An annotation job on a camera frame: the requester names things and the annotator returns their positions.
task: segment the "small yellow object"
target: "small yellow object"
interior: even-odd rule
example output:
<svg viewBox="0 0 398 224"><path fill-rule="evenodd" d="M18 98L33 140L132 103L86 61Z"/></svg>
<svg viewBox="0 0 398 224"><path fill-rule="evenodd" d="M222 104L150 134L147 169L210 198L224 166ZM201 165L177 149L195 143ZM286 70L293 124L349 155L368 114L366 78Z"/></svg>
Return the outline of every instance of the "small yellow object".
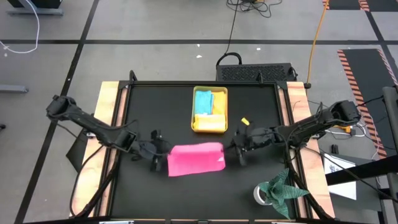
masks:
<svg viewBox="0 0 398 224"><path fill-rule="evenodd" d="M250 125L250 122L246 118L242 118L242 123L244 123L246 126Z"/></svg>
<svg viewBox="0 0 398 224"><path fill-rule="evenodd" d="M351 133L351 126L342 127L342 126L335 125L334 127L342 129L345 133L348 133L348 134Z"/></svg>

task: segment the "white paper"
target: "white paper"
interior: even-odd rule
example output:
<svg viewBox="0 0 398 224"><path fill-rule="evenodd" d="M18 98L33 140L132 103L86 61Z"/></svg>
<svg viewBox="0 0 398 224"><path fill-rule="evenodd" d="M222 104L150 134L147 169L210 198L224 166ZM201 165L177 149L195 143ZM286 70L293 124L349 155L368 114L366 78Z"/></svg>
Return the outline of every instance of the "white paper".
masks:
<svg viewBox="0 0 398 224"><path fill-rule="evenodd" d="M344 159L340 159L328 154L324 154L325 157L329 158L333 162L337 163L341 167L348 169L350 167L354 167L355 163L346 161ZM325 170L325 174L330 174L332 172L336 172L342 170L342 168L338 167L336 164L330 162L328 159L323 158L323 168ZM356 200L356 182L348 182L343 184L336 184L328 186L329 192L333 194L337 194L346 198L350 198Z"/></svg>

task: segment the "hazard stripe mat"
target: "hazard stripe mat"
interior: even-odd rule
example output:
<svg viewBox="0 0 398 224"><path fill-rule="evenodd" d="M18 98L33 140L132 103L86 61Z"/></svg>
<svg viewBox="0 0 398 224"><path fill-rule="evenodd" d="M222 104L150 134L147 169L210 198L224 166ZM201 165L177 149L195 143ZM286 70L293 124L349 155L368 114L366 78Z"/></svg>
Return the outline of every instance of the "hazard stripe mat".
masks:
<svg viewBox="0 0 398 224"><path fill-rule="evenodd" d="M397 0L329 0L329 10L364 10L371 12L398 12Z"/></svg>
<svg viewBox="0 0 398 224"><path fill-rule="evenodd" d="M338 50L338 56L357 104L381 96L384 86L398 84L383 52L378 49ZM384 103L372 101L358 109L379 157L395 155L395 150L386 149L394 146L394 140Z"/></svg>

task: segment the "white cable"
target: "white cable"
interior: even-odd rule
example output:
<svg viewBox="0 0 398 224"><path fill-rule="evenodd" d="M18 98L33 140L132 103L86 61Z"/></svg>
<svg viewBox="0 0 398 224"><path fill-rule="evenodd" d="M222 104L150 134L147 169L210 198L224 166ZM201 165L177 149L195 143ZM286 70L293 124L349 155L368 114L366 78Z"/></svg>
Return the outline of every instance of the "white cable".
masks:
<svg viewBox="0 0 398 224"><path fill-rule="evenodd" d="M369 114L369 116L371 117L371 119L372 119L372 123L373 123L373 126L374 126L374 132L375 133L377 133L377 129L376 129L376 125L374 124L374 120L373 120L373 117L372 117L372 115L370 115ZM379 151L379 145L380 145L380 142L379 142L379 138L376 136L376 141L377 141L377 144L376 144L376 151L374 152L374 154L373 154L373 156L372 156L372 158L371 158L371 160L373 160L373 158L377 155L377 152ZM380 184L380 181L379 181L379 177L376 177L376 182L379 184L379 186L381 187L381 184Z"/></svg>
<svg viewBox="0 0 398 224"><path fill-rule="evenodd" d="M365 135L366 135L366 129L364 128L364 126L365 125L361 125L361 123L360 122L358 122L358 124L355 124L357 127L359 127L359 128L361 128L362 129L362 132L364 133L364 134L361 134L361 135L354 135L353 137L365 137ZM329 130L325 130L326 132L329 132L329 133L332 133L332 134L340 134L340 135L347 135L347 136L350 136L351 134L348 134L348 133L340 133L340 132L334 132L334 131L329 131Z"/></svg>
<svg viewBox="0 0 398 224"><path fill-rule="evenodd" d="M40 21L39 21L39 17L37 16L35 7L32 5L32 3L30 3L28 0L25 0L25 1L31 6L31 8L32 8L32 10L33 10L33 12L34 12L34 14L35 14L35 16L36 16L36 19L37 19L36 46L35 46L35 48L32 49L32 50L28 50L28 51L25 51L25 52L19 52L19 51L10 49L9 46L5 46L5 45L1 42L1 40L0 40L0 44L3 46L4 50L9 50L9 51L11 51L11 52L13 52L13 53L15 53L15 54L28 54L28 53L33 52L34 50L37 49L37 44L38 44L38 42L39 42L39 32L40 32Z"/></svg>

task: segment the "blue cloth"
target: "blue cloth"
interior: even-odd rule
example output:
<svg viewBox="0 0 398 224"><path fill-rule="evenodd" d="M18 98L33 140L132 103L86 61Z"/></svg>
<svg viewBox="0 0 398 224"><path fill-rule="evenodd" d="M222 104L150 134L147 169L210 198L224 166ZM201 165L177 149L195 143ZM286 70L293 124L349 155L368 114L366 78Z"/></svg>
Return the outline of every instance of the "blue cloth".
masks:
<svg viewBox="0 0 398 224"><path fill-rule="evenodd" d="M213 109L214 95L211 91L196 91L195 114L211 114Z"/></svg>

